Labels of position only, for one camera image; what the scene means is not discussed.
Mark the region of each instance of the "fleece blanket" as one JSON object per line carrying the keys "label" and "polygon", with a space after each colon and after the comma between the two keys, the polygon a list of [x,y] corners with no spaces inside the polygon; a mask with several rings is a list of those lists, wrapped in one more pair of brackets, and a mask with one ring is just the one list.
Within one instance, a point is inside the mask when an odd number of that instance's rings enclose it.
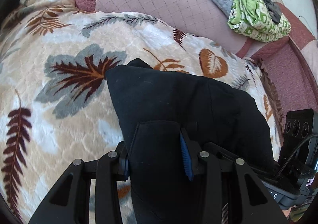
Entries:
{"label": "fleece blanket", "polygon": [[[87,13],[73,0],[21,0],[0,34],[0,192],[23,223],[74,159],[98,159],[123,140],[105,72],[136,58],[248,92],[278,159],[259,68],[214,41],[150,15]],[[118,182],[118,195],[123,223],[135,223],[129,181]],[[94,184],[90,223],[93,206]]]}

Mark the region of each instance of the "black fabric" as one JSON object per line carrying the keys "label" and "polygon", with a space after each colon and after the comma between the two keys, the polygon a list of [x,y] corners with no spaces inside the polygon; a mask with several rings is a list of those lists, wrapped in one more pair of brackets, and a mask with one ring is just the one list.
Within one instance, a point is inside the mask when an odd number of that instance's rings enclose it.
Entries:
{"label": "black fabric", "polygon": [[282,14],[279,6],[272,0],[263,0],[263,1],[266,5],[266,8],[268,9],[271,19],[276,25],[278,25],[280,22],[281,14]]}
{"label": "black fabric", "polygon": [[153,70],[140,59],[106,72],[129,153],[138,224],[196,223],[201,180],[185,176],[179,133],[214,142],[265,170],[270,131],[246,92],[206,77]]}

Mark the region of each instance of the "brown fringe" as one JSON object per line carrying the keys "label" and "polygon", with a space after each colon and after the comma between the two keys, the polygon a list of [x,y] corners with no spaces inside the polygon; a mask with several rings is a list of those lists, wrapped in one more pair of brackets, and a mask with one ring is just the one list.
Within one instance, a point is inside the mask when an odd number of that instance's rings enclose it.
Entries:
{"label": "brown fringe", "polygon": [[283,124],[283,109],[281,107],[281,102],[278,98],[278,93],[275,87],[275,84],[268,77],[268,72],[265,67],[265,64],[262,59],[259,59],[257,63],[258,67],[262,71],[261,81],[265,92],[268,96],[269,103],[271,104],[271,108],[273,110],[274,118],[276,125],[278,126],[278,135],[281,146],[283,145],[283,132],[284,132],[284,124]]}

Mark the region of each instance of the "metal pin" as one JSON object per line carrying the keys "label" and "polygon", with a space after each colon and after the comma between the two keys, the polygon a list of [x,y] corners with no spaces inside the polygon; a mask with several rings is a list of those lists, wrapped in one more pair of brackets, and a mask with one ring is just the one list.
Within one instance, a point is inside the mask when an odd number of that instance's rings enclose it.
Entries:
{"label": "metal pin", "polygon": [[201,156],[201,157],[208,157],[208,156],[209,156],[209,152],[201,151],[201,152],[200,152],[200,156]]}
{"label": "metal pin", "polygon": [[116,157],[117,156],[117,152],[111,151],[111,152],[108,153],[108,156],[109,157]]}
{"label": "metal pin", "polygon": [[77,159],[75,159],[74,161],[73,161],[73,165],[74,166],[78,166],[78,165],[80,165],[82,163],[82,160],[80,159],[80,158],[77,158]]}
{"label": "metal pin", "polygon": [[238,165],[244,165],[245,161],[242,158],[237,158],[235,161]]}

